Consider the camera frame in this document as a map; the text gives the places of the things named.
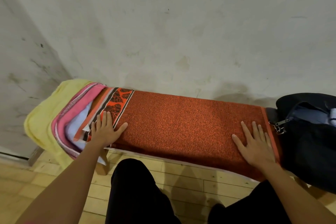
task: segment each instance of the black bag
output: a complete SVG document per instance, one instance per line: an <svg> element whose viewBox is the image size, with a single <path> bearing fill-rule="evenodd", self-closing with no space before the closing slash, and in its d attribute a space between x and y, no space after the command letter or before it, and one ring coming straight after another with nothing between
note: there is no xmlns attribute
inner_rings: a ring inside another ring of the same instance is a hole
<svg viewBox="0 0 336 224"><path fill-rule="evenodd" d="M282 166L304 182L336 194L336 127L313 124L292 117L298 106L330 115L336 97L319 93L299 93L277 100Z"/></svg>

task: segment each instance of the yellow towel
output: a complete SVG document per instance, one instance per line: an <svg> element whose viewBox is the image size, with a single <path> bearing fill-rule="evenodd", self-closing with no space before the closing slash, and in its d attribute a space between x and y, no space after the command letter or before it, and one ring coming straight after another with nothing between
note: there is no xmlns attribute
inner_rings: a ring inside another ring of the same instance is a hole
<svg viewBox="0 0 336 224"><path fill-rule="evenodd" d="M38 146L53 154L63 169L70 165L72 158L58 145L51 131L51 123L71 98L89 83L91 81L84 79L62 82L50 97L28 114L24 121L26 134Z"/></svg>

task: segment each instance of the black shoe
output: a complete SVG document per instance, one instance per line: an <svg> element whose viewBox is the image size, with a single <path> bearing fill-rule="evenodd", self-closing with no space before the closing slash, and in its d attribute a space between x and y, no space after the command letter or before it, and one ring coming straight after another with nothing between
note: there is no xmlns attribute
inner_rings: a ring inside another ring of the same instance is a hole
<svg viewBox="0 0 336 224"><path fill-rule="evenodd" d="M214 205L208 216L208 224L216 224L223 222L223 215L225 212L225 206L222 204Z"/></svg>

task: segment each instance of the black pants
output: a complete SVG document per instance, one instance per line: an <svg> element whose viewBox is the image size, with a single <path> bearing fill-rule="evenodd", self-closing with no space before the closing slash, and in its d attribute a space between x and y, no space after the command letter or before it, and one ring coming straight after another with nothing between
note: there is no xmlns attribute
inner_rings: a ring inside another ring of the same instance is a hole
<svg viewBox="0 0 336 224"><path fill-rule="evenodd" d="M249 196L225 208L212 208L208 222L290 223L274 189L268 181L260 183ZM136 159L121 161L111 179L106 224L181 222L174 215L168 197L156 186L145 165Z"/></svg>

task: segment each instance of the person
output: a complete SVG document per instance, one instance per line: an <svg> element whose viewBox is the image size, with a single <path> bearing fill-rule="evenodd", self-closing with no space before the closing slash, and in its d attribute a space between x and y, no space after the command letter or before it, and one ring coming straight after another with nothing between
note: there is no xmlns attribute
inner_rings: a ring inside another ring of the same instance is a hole
<svg viewBox="0 0 336 224"><path fill-rule="evenodd" d="M75 224L79 222L98 156L114 143L127 128L124 123L113 130L109 112L92 124L92 140L19 217L16 224ZM224 207L215 205L208 223L336 223L336 217L309 195L275 163L269 137L255 123L253 136L242 122L247 145L233 135L232 139L246 161L258 168L267 181L260 183L249 196ZM170 201L145 167L135 159L125 159L115 168L106 224L181 223L174 215Z"/></svg>

